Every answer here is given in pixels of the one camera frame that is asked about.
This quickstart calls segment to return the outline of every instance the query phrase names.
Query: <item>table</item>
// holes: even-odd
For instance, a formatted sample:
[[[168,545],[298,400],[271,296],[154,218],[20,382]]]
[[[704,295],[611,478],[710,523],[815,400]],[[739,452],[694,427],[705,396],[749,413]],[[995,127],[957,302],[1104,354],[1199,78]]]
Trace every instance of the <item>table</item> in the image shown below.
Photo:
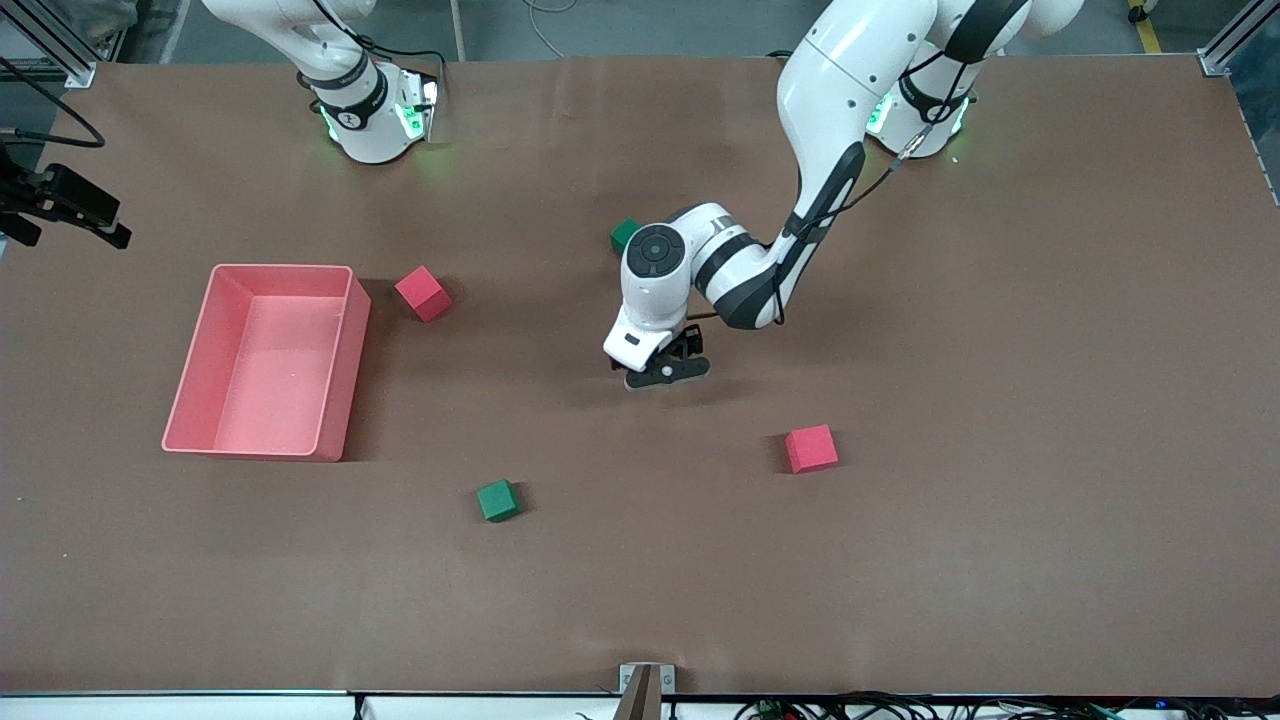
[[[696,692],[1275,692],[1280,243],[1226,81],[993,60],[785,327],[704,323],[709,378],[628,395],[608,232],[717,200],[771,237],[778,65],[449,72],[453,142],[387,167],[279,67],[68,95],[108,147],[45,160],[134,242],[0,265],[0,689],[582,691],[643,659]],[[346,461],[160,451],[224,261],[369,290]],[[457,299],[430,325],[393,291],[419,264]],[[819,423],[842,465],[788,475]],[[489,525],[498,478],[530,511]]]

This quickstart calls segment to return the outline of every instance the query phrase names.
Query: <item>black cable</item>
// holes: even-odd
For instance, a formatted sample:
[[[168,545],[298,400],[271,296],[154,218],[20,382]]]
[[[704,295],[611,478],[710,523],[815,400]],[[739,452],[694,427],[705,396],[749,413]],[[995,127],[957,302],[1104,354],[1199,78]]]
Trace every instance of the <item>black cable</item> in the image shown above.
[[[1272,697],[1270,697],[1270,698],[1267,698],[1267,700],[1265,700],[1265,701],[1262,701],[1260,703],[1256,703],[1256,705],[1249,705],[1247,702],[1242,702],[1240,705],[1244,707],[1244,710],[1247,712],[1252,712],[1258,720],[1267,720],[1266,711],[1261,710],[1260,706],[1265,707],[1265,706],[1268,706],[1268,705],[1274,705],[1276,702],[1276,700],[1280,700],[1280,696],[1272,696]]]
[[[870,710],[864,711],[855,720],[867,720],[868,717],[870,717],[872,715],[876,715],[877,712],[888,712],[888,714],[893,715],[897,720],[908,720],[908,717],[905,715],[902,715],[902,712],[899,710],[899,707],[896,706],[896,703],[893,703],[893,702],[886,702],[886,698],[892,698],[892,697],[895,697],[895,696],[886,696],[884,693],[855,692],[855,693],[846,693],[844,696],[840,696],[840,700],[845,705],[869,705],[869,706],[872,706]]]
[[[387,47],[385,45],[379,45],[378,42],[374,41],[372,37],[369,37],[367,35],[361,35],[351,29],[342,22],[339,22],[338,18],[335,18],[333,13],[329,12],[329,8],[326,8],[324,3],[321,3],[321,0],[311,0],[311,4],[315,5],[317,10],[320,10],[320,13],[325,17],[325,19],[329,20],[329,24],[342,31],[342,33],[349,37],[356,45],[358,45],[361,49],[367,50],[374,55],[381,54],[381,55],[394,55],[399,58],[420,58],[422,55],[431,55],[440,60],[442,70],[447,64],[444,55],[442,55],[439,50],[393,50],[390,47]]]
[[[946,100],[943,100],[942,105],[940,105],[941,108],[946,108],[946,113],[942,114],[938,118],[931,119],[928,127],[932,128],[933,126],[936,126],[938,123],[946,122],[946,119],[950,118],[955,113],[955,109],[951,108],[951,101],[955,100],[956,90],[960,88],[960,78],[964,77],[964,72],[965,72],[965,69],[968,67],[969,65],[966,65],[966,64],[961,64],[960,65],[960,69],[956,72],[955,79],[951,81],[951,90],[947,92]],[[876,190],[881,184],[883,184],[884,181],[887,181],[888,177],[891,174],[893,174],[901,165],[902,165],[902,158],[895,159],[893,163],[890,164],[888,169],[886,169],[881,174],[881,177],[876,178],[876,182],[873,182],[870,187],[868,187],[867,190],[864,190],[861,193],[859,193],[856,197],[854,197],[851,201],[846,202],[845,205],[841,205],[840,208],[836,208],[835,210],[828,210],[828,211],[818,215],[817,218],[809,220],[808,223],[805,223],[800,228],[800,231],[796,233],[796,236],[799,237],[800,234],[804,234],[804,233],[806,233],[806,232],[817,228],[818,225],[820,225],[826,220],[829,220],[829,219],[840,215],[841,213],[851,210],[855,205],[858,205],[863,200],[867,200],[867,196],[870,195],[872,192],[876,192]],[[1196,719],[1192,719],[1192,720],[1203,720],[1203,719],[1196,717]]]
[[[748,711],[754,710],[753,715],[746,715]],[[796,720],[819,720],[818,714],[815,714],[806,705],[797,705],[786,700],[776,697],[762,697],[755,702],[749,702],[740,707],[733,715],[733,720],[758,720],[762,717],[768,717],[771,720],[776,717],[795,717]]]
[[[831,720],[849,720],[849,714],[845,712],[844,706],[824,702],[819,707],[826,712],[824,717],[829,717]]]
[[[79,123],[82,128],[84,128],[90,135],[93,136],[93,140],[81,140],[78,137],[65,137],[61,135],[49,135],[44,132],[32,132],[19,128],[14,128],[12,133],[13,137],[19,137],[26,140],[42,140],[45,142],[56,142],[58,145],[72,145],[74,147],[102,147],[104,145],[106,145],[106,138],[102,137],[102,133],[97,132],[96,127],[91,126],[88,120],[86,120],[79,113],[73,110],[68,104],[63,102],[60,97],[55,96],[52,92],[49,92],[47,90],[41,87],[38,82],[27,77],[27,73],[15,68],[13,63],[10,63],[9,60],[0,58],[0,65],[3,65],[4,69],[13,73],[22,82],[29,85],[36,92],[44,95],[50,102],[56,105],[59,110],[70,115],[73,120]]]
[[[964,63],[960,64],[960,69],[956,70],[955,79],[951,81],[951,90],[947,91],[947,99],[942,101],[942,105],[940,105],[940,108],[943,108],[945,111],[943,111],[943,114],[941,117],[931,119],[929,120],[931,126],[936,126],[938,123],[946,122],[952,114],[955,114],[956,110],[955,110],[955,108],[951,106],[951,101],[955,100],[955,97],[956,97],[956,90],[960,88],[960,78],[964,77],[964,72],[968,68],[969,68],[969,65],[966,65]]]
[[[870,192],[873,190],[876,190],[874,186],[872,186],[872,188],[868,190],[867,192],[864,192],[861,196],[854,199],[854,202],[861,201],[861,199],[867,197],[868,195],[870,195]],[[874,698],[881,700],[884,703],[895,705],[897,707],[901,707],[902,710],[906,710],[911,715],[913,720],[942,720],[938,716],[938,711],[934,710],[932,705],[929,705],[928,702],[922,701],[918,697],[913,697],[913,696],[897,696],[897,694],[881,693],[881,692],[863,693],[863,696],[864,697],[874,697]],[[924,712],[920,712],[919,710],[916,710],[918,706],[927,708],[929,711],[929,716],[925,716]]]
[[[773,302],[778,306],[778,316],[773,319],[774,325],[787,324],[787,309],[782,305],[782,275],[773,270]]]
[[[915,65],[914,68],[908,68],[906,70],[904,70],[902,74],[897,76],[897,79],[911,77],[915,73],[918,73],[919,70],[923,70],[924,68],[928,68],[929,65],[933,64],[934,60],[937,60],[938,58],[941,58],[943,54],[945,53],[942,50],[938,50],[938,53],[936,55],[933,55],[932,58],[929,58],[928,60],[920,63],[919,65]]]

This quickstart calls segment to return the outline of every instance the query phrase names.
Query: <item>pink bin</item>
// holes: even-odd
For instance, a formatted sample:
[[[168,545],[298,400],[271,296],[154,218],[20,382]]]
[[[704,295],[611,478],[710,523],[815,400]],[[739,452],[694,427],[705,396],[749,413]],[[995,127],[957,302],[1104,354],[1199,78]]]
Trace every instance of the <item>pink bin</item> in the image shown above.
[[[161,447],[338,461],[367,324],[351,268],[218,265]]]

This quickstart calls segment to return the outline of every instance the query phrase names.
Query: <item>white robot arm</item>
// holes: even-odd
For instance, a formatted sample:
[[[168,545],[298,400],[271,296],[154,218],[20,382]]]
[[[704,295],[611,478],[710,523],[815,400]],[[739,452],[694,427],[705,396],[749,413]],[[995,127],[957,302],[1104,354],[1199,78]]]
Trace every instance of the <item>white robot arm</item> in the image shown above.
[[[1082,0],[1034,0],[1048,22],[1074,17]],[[772,245],[722,206],[680,210],[636,231],[622,256],[622,307],[604,341],[628,389],[705,374],[696,325],[686,325],[690,288],[731,328],[781,320],[800,275],[861,173],[868,124],[904,78],[950,63],[941,96],[916,91],[932,110],[899,113],[910,132],[901,158],[920,151],[933,126],[960,108],[982,60],[1032,14],[1032,0],[835,0],[809,28],[778,78],[778,115],[800,165],[800,195]],[[922,46],[945,53],[922,53]],[[932,61],[929,58],[937,54]],[[883,123],[896,128],[891,120]],[[937,133],[946,142],[946,133]]]
[[[216,18],[265,40],[320,99],[329,136],[360,163],[387,163],[430,132],[435,79],[375,60],[339,27],[376,0],[205,0]]]

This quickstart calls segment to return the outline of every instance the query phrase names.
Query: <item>metal frame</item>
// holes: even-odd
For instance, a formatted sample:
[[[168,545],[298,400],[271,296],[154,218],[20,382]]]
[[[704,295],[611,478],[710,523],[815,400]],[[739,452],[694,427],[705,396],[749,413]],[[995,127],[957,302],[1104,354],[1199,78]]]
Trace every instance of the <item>metal frame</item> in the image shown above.
[[[1201,68],[1207,77],[1222,77],[1228,74],[1228,65],[1235,53],[1244,47],[1244,44],[1253,37],[1253,33],[1262,29],[1262,26],[1280,12],[1280,0],[1253,0],[1239,12],[1231,22],[1217,33],[1208,45],[1201,47]]]
[[[116,33],[93,47],[41,0],[0,0],[0,14],[40,49],[47,69],[67,73],[67,87],[88,87],[96,64],[114,60],[124,33]]]
[[[449,14],[453,15],[453,42],[458,47],[458,61],[465,63],[467,49],[462,42],[462,9],[458,8],[458,0],[449,0]]]

